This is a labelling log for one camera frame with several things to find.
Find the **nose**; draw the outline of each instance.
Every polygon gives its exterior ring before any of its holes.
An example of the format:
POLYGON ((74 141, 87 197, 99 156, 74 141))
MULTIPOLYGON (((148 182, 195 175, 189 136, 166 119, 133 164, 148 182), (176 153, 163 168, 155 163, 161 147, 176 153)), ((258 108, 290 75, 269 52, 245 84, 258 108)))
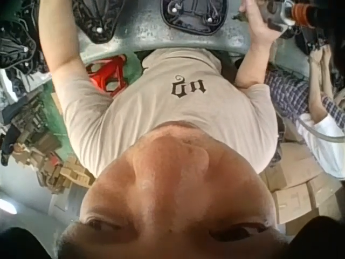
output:
POLYGON ((203 217, 208 167, 205 149, 170 136, 155 139, 138 152, 133 168, 144 232, 181 231, 203 217))

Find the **plaid shirt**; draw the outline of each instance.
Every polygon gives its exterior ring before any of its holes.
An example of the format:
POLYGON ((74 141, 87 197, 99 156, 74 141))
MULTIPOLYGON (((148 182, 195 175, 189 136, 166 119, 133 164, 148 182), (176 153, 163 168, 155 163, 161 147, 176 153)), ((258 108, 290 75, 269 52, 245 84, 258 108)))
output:
MULTIPOLYGON (((272 103, 282 117, 289 118, 295 123, 299 116, 309 113, 309 83, 305 80, 288 71, 274 68, 267 70, 265 84, 270 87, 272 103)), ((345 111, 327 96, 322 97, 322 103, 338 127, 345 131, 345 111)), ((277 151, 270 162, 270 167, 281 160, 280 143, 283 135, 279 132, 277 151)))

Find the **cardboard box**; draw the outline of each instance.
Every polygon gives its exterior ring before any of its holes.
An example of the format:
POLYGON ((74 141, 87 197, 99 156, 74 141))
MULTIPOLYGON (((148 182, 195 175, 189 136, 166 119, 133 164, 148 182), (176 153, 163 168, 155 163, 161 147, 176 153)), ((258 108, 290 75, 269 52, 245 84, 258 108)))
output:
POLYGON ((21 153, 12 153, 13 158, 15 159, 16 163, 21 163, 26 165, 27 161, 30 159, 30 152, 24 151, 21 153))
POLYGON ((70 170, 69 168, 63 167, 60 170, 60 174, 63 175, 64 177, 70 179, 71 181, 77 179, 78 174, 72 170, 70 170))
POLYGON ((340 204, 338 203, 335 194, 329 197, 319 206, 319 208, 313 209, 311 212, 299 217, 298 219, 287 222, 285 225, 285 234, 288 236, 296 235, 310 220, 317 216, 327 216, 334 220, 342 219, 340 204))
POLYGON ((52 175, 55 171, 55 166, 48 160, 44 163, 44 166, 42 170, 47 174, 47 175, 52 175))
POLYGON ((323 172, 305 145, 281 144, 282 160, 273 168, 267 168, 270 191, 286 189, 309 181, 323 172))
POLYGON ((62 166, 55 166, 55 170, 53 172, 53 177, 58 178, 61 172, 62 166))
POLYGON ((64 167, 69 168, 70 170, 72 170, 78 174, 81 174, 81 175, 84 175, 86 172, 86 169, 83 166, 75 165, 75 164, 72 164, 70 162, 65 162, 64 167))
POLYGON ((286 126, 284 139, 287 141, 302 143, 303 137, 297 132, 297 128, 293 122, 286 118, 283 119, 283 122, 286 126))
POLYGON ((326 173, 322 173, 307 182, 312 208, 318 208, 320 204, 335 194, 341 186, 339 180, 326 173))
POLYGON ((65 179, 65 181, 63 182, 63 187, 69 189, 72 186, 72 181, 70 179, 65 179))
POLYGON ((36 152, 31 152, 30 154, 30 164, 38 169, 39 171, 43 168, 46 156, 38 154, 36 152))
POLYGON ((261 180, 264 182, 264 184, 268 187, 268 180, 267 180, 267 176, 266 176, 266 170, 264 170, 263 172, 261 172, 259 174, 261 180))
POLYGON ((76 165, 78 162, 78 159, 75 155, 69 155, 66 162, 76 165))
POLYGON ((278 190, 272 194, 277 210, 278 224, 284 224, 312 210, 306 184, 278 190))
POLYGON ((52 93, 51 94, 52 98, 53 98, 53 101, 56 105, 56 108, 58 109, 59 111, 59 114, 62 114, 63 113, 63 109, 61 107, 61 104, 60 104, 60 101, 59 101, 59 98, 58 98, 58 95, 56 93, 52 93))

